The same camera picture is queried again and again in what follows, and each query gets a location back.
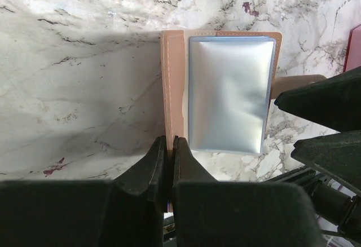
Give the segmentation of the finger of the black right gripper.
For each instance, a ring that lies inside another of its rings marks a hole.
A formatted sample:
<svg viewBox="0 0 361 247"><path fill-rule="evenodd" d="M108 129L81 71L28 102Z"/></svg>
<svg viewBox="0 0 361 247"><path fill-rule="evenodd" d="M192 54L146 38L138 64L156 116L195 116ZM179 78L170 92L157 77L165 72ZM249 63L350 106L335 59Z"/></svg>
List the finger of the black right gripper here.
<svg viewBox="0 0 361 247"><path fill-rule="evenodd" d="M360 130L360 67L281 93L279 109L330 129Z"/></svg>
<svg viewBox="0 0 361 247"><path fill-rule="evenodd" d="M360 195L359 130L299 140L293 158Z"/></svg>

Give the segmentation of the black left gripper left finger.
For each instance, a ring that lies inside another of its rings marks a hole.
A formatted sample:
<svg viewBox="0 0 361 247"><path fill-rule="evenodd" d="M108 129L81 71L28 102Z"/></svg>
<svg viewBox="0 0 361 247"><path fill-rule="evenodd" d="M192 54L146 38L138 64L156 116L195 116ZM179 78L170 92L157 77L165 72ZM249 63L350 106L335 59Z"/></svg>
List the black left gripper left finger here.
<svg viewBox="0 0 361 247"><path fill-rule="evenodd" d="M161 246L165 138L112 180L1 183L2 246Z"/></svg>

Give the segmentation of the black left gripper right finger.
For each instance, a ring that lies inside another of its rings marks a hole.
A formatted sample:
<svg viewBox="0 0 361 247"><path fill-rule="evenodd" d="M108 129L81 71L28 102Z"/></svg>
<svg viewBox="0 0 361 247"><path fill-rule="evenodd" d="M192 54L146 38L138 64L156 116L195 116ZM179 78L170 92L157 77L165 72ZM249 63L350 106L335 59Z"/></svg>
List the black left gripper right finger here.
<svg viewBox="0 0 361 247"><path fill-rule="evenodd" d="M178 246L323 246L310 198L298 185L220 182L173 143L172 206Z"/></svg>

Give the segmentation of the tan leather card holder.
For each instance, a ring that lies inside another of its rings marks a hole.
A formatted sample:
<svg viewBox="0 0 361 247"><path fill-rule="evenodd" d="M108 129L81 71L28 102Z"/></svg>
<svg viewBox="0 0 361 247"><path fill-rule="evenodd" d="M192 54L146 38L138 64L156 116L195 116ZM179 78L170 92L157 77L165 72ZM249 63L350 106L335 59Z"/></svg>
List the tan leather card holder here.
<svg viewBox="0 0 361 247"><path fill-rule="evenodd" d="M270 101L324 79L276 78L279 32L165 30L161 73L168 159L178 143L212 153L259 155Z"/></svg>

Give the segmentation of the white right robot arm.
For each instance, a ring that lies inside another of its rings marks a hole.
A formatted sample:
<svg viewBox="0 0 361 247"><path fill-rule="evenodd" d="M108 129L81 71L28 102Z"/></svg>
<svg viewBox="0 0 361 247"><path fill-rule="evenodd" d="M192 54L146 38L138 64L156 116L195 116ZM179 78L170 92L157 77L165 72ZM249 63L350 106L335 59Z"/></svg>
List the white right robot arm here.
<svg viewBox="0 0 361 247"><path fill-rule="evenodd" d="M317 215L337 226L324 233L360 246L360 68L281 89L274 104L335 134L296 141L290 156L304 166L272 181L301 186Z"/></svg>

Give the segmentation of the pink plastic card tray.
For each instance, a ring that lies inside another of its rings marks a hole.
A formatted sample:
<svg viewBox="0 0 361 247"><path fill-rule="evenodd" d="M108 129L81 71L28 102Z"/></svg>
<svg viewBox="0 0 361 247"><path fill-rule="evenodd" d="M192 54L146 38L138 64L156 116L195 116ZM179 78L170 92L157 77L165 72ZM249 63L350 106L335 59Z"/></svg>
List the pink plastic card tray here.
<svg viewBox="0 0 361 247"><path fill-rule="evenodd" d="M355 69L361 65L361 25L353 28L349 34L346 50L344 72Z"/></svg>

